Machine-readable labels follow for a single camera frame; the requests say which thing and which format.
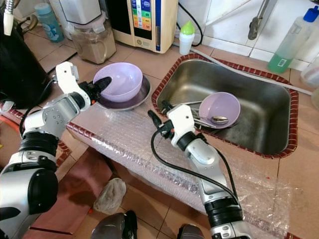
green bottle cap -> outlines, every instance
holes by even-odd
[[[188,21],[185,23],[185,25],[180,29],[180,32],[185,34],[185,35],[192,35],[195,33],[195,27],[191,23],[191,21]]]

purple bowl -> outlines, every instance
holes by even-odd
[[[216,126],[216,128],[226,128],[231,126],[238,119],[240,114],[240,104],[238,99],[227,92],[217,92],[207,96],[199,106],[199,117],[210,119],[213,116],[225,116],[228,118],[226,124],[215,124],[207,119],[202,121]]]
[[[136,65],[131,63],[119,62],[103,67],[95,74],[93,83],[107,76],[110,76],[112,81],[101,92],[101,96],[109,101],[129,101],[141,89],[143,73]]]

black cable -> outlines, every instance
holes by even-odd
[[[44,87],[44,89],[43,89],[43,91],[42,91],[40,97],[34,102],[34,104],[33,104],[31,107],[29,107],[29,108],[27,109],[27,111],[26,111],[26,112],[24,113],[24,115],[22,116],[22,119],[21,119],[21,122],[20,122],[20,125],[19,125],[19,131],[20,131],[20,136],[21,136],[21,138],[22,138],[23,132],[24,132],[23,124],[24,124],[24,121],[25,121],[26,117],[28,116],[28,114],[30,113],[30,111],[40,103],[40,101],[42,100],[42,98],[43,98],[44,95],[46,94],[46,92],[47,92],[49,86],[50,86],[53,82],[54,82],[53,79],[48,82],[48,84]]]
[[[181,171],[183,173],[187,173],[187,174],[190,174],[192,176],[195,176],[195,177],[198,177],[198,178],[201,178],[209,183],[212,183],[214,185],[216,185],[217,187],[220,187],[221,189],[223,189],[224,191],[226,191],[234,200],[235,202],[237,202],[238,205],[240,205],[237,197],[234,195],[234,193],[227,187],[225,187],[223,184],[211,179],[211,178],[208,178],[200,173],[196,173],[194,171],[191,171],[191,170],[188,170],[186,168],[182,168],[182,167],[179,167],[177,165],[174,165],[174,164],[171,164],[171,163],[168,163],[166,161],[164,161],[157,153],[156,153],[156,150],[155,150],[155,147],[154,147],[154,139],[156,137],[156,135],[158,135],[160,133],[160,131],[156,131],[153,135],[152,135],[152,138],[151,138],[151,149],[152,149],[152,153],[154,154],[155,158],[162,164],[164,164],[165,166],[167,167],[170,167],[172,169],[175,169],[175,170],[178,170],[178,171]]]
[[[231,173],[229,164],[228,164],[228,162],[227,162],[225,156],[224,156],[217,148],[215,148],[215,149],[216,149],[216,151],[218,152],[218,154],[219,154],[219,156],[221,157],[221,159],[224,161],[224,164],[225,164],[225,166],[226,166],[227,173],[228,173],[228,176],[229,176],[231,188],[232,188],[232,190],[233,190],[233,193],[234,193],[235,197],[238,198],[238,195],[237,195],[237,192],[236,192],[235,183],[234,183],[234,179],[233,179],[233,175],[232,175],[232,173]]]
[[[180,4],[180,2],[178,2],[178,5],[190,16],[191,19],[193,19],[193,21],[197,25],[198,30],[200,32],[200,41],[197,44],[192,44],[191,46],[199,46],[202,43],[203,37],[204,37],[203,31],[201,30],[200,25],[198,24],[196,19],[192,16],[192,14],[190,14],[190,12],[182,4]]]

sink basin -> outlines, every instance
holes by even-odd
[[[290,124],[291,93],[296,93],[294,97],[298,100],[297,92],[236,74],[207,60],[179,60],[176,65],[152,97],[159,112],[163,100],[176,105],[201,101],[215,92],[229,92],[237,97],[241,105],[238,124],[216,134],[209,128],[204,132],[263,156],[284,157],[294,151],[297,146],[297,122]],[[294,127],[296,143],[289,145],[290,129]]]

bubble wrap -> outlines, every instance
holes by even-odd
[[[148,184],[205,213],[196,179],[160,164],[153,156],[150,139],[156,128],[147,115],[151,108],[150,99],[136,109],[126,112],[97,107],[97,110],[105,111],[108,123],[101,126],[97,136],[92,139],[94,147]],[[183,152],[173,148],[169,140],[158,136],[155,147],[164,160],[190,169]],[[251,168],[247,172],[240,158],[232,156],[228,157],[227,161],[232,169],[244,220],[249,223],[253,236],[258,239],[283,239],[289,227],[291,195],[293,190],[297,189],[270,183],[260,176],[257,169]],[[222,162],[220,166],[227,175]]]

